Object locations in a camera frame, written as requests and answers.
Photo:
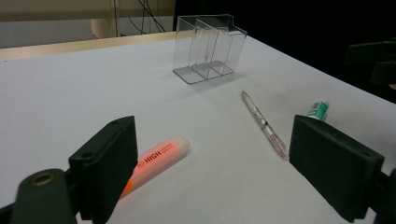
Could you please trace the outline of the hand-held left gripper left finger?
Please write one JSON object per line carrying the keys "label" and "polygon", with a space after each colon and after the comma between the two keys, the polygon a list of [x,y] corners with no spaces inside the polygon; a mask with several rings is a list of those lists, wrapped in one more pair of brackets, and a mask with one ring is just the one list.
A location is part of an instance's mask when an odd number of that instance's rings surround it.
{"label": "hand-held left gripper left finger", "polygon": [[133,116],[109,122],[70,158],[68,182],[81,218],[106,224],[137,165]]}

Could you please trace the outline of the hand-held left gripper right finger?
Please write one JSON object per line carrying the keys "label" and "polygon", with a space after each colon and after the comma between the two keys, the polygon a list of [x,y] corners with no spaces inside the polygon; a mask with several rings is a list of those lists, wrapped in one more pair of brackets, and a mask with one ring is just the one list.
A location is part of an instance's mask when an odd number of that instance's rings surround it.
{"label": "hand-held left gripper right finger", "polygon": [[384,196],[380,178],[385,158],[318,119],[295,116],[290,163],[346,221],[381,215]]}

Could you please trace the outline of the orange highlighter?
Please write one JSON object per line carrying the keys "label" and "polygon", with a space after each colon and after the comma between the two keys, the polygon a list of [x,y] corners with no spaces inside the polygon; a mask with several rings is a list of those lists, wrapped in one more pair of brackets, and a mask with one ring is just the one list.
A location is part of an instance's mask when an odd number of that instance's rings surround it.
{"label": "orange highlighter", "polygon": [[182,160],[189,153],[190,146],[190,142],[185,137],[176,135],[140,155],[133,175],[120,197],[124,198]]}

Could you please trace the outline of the green white glue stick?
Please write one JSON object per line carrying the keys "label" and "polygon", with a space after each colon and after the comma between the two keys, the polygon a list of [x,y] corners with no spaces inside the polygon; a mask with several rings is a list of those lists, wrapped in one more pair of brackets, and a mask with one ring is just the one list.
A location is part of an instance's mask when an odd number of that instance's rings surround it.
{"label": "green white glue stick", "polygon": [[329,107],[327,101],[315,101],[306,115],[312,119],[325,120]]}

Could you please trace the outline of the white pen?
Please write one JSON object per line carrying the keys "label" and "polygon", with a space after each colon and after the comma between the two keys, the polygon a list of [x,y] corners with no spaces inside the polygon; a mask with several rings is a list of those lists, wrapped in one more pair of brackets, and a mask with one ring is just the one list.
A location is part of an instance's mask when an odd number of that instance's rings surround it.
{"label": "white pen", "polygon": [[273,149],[278,153],[278,155],[283,160],[286,161],[289,158],[289,155],[285,143],[276,134],[276,132],[273,130],[273,128],[270,126],[268,121],[263,116],[260,109],[255,105],[255,103],[252,101],[250,96],[245,91],[241,91],[241,97],[245,105],[247,106],[248,110],[250,111],[251,115],[253,116],[253,118],[256,120],[256,122],[258,123],[264,134],[266,135]]}

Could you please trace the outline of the clear acrylic organizer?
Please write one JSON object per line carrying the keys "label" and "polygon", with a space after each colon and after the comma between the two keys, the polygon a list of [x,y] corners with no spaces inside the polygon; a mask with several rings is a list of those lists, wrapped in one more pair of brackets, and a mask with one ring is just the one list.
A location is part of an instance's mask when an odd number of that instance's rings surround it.
{"label": "clear acrylic organizer", "polygon": [[179,16],[173,72],[188,84],[229,75],[247,35],[229,14]]}

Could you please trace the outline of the black curtain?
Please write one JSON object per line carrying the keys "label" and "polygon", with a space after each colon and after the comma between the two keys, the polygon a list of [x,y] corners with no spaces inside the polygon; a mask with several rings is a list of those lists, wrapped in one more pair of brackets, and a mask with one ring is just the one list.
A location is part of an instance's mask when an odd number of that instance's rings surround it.
{"label": "black curtain", "polygon": [[396,104],[396,90],[371,82],[372,63],[345,63],[350,45],[396,38],[396,0],[176,0],[176,18],[215,14],[230,14],[249,36]]}

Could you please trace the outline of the light wooden table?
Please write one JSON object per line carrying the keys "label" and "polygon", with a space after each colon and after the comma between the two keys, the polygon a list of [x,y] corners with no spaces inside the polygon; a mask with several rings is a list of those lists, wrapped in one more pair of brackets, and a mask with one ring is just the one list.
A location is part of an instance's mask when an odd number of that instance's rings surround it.
{"label": "light wooden table", "polygon": [[175,39],[175,32],[0,49],[0,62]]}

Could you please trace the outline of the light wooden bench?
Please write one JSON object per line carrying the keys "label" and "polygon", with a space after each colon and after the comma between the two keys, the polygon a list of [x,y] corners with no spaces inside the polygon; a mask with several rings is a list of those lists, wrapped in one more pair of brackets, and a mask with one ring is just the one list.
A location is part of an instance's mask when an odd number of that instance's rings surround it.
{"label": "light wooden bench", "polygon": [[91,20],[97,38],[118,37],[120,18],[173,16],[176,0],[0,0],[0,21]]}

